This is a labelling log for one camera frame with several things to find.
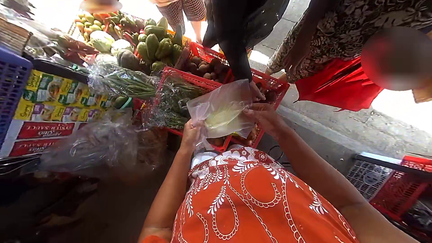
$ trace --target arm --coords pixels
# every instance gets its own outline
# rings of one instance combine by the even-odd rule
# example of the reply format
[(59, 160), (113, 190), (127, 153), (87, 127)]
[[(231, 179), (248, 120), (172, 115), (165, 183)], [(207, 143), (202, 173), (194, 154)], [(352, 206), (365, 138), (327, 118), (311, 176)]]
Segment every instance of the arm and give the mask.
[(278, 141), (298, 177), (341, 212), (360, 242), (417, 242), (375, 210), (342, 174), (286, 125), (271, 105), (254, 104), (251, 109), (245, 110), (245, 114)]
[(187, 174), (191, 166), (194, 142), (199, 134), (200, 126), (193, 127), (192, 120), (184, 125), (180, 149), (153, 200), (138, 243), (148, 235), (156, 235), (168, 242), (171, 240), (175, 215), (186, 194)]
[(325, 12), (336, 0), (311, 0), (305, 16), (302, 18), (302, 26), (295, 38), (294, 45), (290, 48), (284, 59), (285, 72), (293, 74), (297, 66), (310, 52), (312, 37), (317, 29), (318, 22), (324, 17)]

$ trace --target black cloth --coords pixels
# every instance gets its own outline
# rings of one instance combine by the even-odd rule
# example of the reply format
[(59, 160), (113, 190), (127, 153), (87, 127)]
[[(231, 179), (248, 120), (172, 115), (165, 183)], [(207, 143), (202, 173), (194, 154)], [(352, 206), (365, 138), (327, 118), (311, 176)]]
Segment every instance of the black cloth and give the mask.
[(219, 44), (236, 80), (252, 80), (246, 49), (264, 40), (289, 0), (205, 0), (208, 27), (203, 45)]

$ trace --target cabbage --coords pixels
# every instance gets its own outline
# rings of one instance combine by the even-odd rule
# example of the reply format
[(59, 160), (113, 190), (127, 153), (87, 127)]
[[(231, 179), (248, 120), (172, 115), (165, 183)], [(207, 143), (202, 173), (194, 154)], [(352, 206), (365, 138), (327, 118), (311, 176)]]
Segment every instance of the cabbage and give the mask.
[(122, 49), (129, 50), (129, 51), (133, 52), (133, 47), (130, 44), (130, 42), (128, 42), (125, 39), (119, 39), (119, 40), (114, 41), (114, 43), (112, 43), (111, 54), (116, 57), (117, 53)]
[(102, 30), (93, 31), (90, 34), (90, 42), (96, 50), (100, 52), (110, 52), (114, 38)]

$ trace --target plaid skirt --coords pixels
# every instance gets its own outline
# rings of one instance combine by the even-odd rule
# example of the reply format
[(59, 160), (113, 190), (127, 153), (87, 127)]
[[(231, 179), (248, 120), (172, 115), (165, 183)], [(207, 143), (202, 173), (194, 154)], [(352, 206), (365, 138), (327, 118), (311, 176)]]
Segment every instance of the plaid skirt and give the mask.
[(206, 18), (204, 0), (178, 0), (167, 6), (157, 7), (172, 29), (176, 30), (177, 25), (180, 25), (183, 34), (185, 32), (183, 11), (189, 21), (202, 21)]

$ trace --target red label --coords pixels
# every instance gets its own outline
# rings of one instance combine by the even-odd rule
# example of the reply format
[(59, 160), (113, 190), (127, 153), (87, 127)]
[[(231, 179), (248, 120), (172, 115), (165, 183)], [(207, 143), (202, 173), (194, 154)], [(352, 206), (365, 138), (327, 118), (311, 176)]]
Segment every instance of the red label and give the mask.
[(75, 123), (25, 121), (17, 139), (62, 137), (72, 134)]
[(31, 153), (39, 153), (59, 140), (61, 140), (61, 138), (15, 142), (9, 156), (14, 157)]

